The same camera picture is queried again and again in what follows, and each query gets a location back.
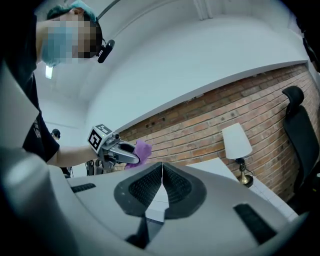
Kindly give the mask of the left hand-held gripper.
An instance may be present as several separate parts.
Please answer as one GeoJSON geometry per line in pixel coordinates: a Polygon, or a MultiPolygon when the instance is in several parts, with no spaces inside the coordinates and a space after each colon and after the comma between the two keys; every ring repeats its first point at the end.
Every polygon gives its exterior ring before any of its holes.
{"type": "Polygon", "coordinates": [[[134,153],[135,147],[129,143],[120,142],[120,136],[104,124],[92,127],[87,138],[97,158],[104,166],[109,166],[109,156],[118,164],[138,164],[139,157],[134,153]]]}

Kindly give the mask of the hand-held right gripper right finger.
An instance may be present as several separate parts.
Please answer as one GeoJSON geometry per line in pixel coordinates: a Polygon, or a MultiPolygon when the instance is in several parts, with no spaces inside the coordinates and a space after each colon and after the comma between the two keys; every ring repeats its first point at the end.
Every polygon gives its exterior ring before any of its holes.
{"type": "Polygon", "coordinates": [[[169,207],[154,252],[305,252],[309,216],[293,221],[230,178],[165,163],[169,207]]]}

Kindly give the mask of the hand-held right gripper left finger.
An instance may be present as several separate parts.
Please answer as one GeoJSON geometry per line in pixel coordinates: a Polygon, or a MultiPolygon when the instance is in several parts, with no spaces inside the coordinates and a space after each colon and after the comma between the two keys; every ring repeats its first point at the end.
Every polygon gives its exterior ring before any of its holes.
{"type": "Polygon", "coordinates": [[[70,179],[68,216],[79,250],[162,250],[163,227],[149,222],[162,163],[70,179]]]}

